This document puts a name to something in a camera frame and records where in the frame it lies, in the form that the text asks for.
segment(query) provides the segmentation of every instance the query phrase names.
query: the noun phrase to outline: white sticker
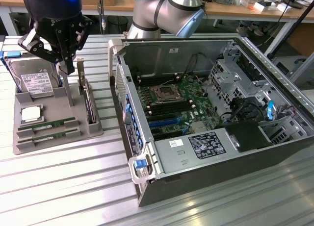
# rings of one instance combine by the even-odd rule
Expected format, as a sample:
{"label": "white sticker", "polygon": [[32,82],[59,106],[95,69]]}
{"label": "white sticker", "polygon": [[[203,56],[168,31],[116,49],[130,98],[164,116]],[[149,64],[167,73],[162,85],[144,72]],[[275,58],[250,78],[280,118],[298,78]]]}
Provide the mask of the white sticker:
{"label": "white sticker", "polygon": [[37,127],[37,128],[33,128],[33,131],[39,131],[42,129],[50,129],[52,128],[52,125],[47,125],[47,126],[41,126],[41,127]]}
{"label": "white sticker", "polygon": [[37,140],[34,140],[33,143],[39,143],[39,142],[43,142],[43,141],[46,141],[46,140],[51,140],[53,139],[52,136],[50,137],[47,137],[47,138],[43,138],[43,139],[37,139]]}
{"label": "white sticker", "polygon": [[170,49],[169,53],[177,53],[179,51],[179,48]]}
{"label": "white sticker", "polygon": [[169,143],[172,148],[183,145],[182,139],[172,140],[172,141],[169,141]]}
{"label": "white sticker", "polygon": [[31,95],[52,92],[48,73],[22,75],[24,84]]}

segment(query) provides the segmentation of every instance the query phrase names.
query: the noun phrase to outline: warning label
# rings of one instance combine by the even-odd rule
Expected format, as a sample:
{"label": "warning label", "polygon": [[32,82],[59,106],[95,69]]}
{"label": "warning label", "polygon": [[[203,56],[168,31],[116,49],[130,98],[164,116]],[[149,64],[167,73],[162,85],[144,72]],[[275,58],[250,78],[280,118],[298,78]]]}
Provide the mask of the warning label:
{"label": "warning label", "polygon": [[22,75],[22,79],[31,95],[52,92],[52,85],[48,73]]}
{"label": "warning label", "polygon": [[226,153],[215,132],[192,136],[188,139],[199,159]]}

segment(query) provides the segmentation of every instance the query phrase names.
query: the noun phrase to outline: motherboard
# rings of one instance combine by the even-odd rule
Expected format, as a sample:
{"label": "motherboard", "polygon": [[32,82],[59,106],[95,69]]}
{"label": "motherboard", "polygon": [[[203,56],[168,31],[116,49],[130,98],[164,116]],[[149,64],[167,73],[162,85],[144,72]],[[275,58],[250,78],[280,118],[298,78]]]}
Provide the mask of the motherboard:
{"label": "motherboard", "polygon": [[206,132],[220,123],[207,85],[196,75],[177,76],[160,85],[143,84],[137,92],[155,140]]}

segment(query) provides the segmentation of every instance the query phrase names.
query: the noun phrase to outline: metal sheet panel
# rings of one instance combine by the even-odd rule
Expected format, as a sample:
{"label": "metal sheet panel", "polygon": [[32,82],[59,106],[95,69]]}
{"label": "metal sheet panel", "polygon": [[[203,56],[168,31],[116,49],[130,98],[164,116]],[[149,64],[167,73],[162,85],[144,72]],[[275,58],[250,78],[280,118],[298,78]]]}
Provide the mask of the metal sheet panel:
{"label": "metal sheet panel", "polygon": [[[6,39],[4,49],[19,50],[17,39]],[[11,78],[0,66],[0,225],[293,226],[313,222],[313,148],[278,166],[138,208],[108,87],[107,41],[108,36],[91,36],[78,52],[91,62],[86,63],[87,76],[105,130],[103,136],[90,140],[15,156],[10,129],[14,88],[6,87]],[[69,78],[71,83],[76,79],[77,74]]]}

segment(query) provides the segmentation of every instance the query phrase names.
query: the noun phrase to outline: cpu socket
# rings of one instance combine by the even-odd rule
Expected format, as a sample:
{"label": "cpu socket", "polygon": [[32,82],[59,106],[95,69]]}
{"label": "cpu socket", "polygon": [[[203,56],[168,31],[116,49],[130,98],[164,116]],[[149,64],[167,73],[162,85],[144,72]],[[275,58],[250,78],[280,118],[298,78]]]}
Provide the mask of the cpu socket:
{"label": "cpu socket", "polygon": [[175,85],[159,85],[152,88],[159,102],[180,100],[181,95]]}

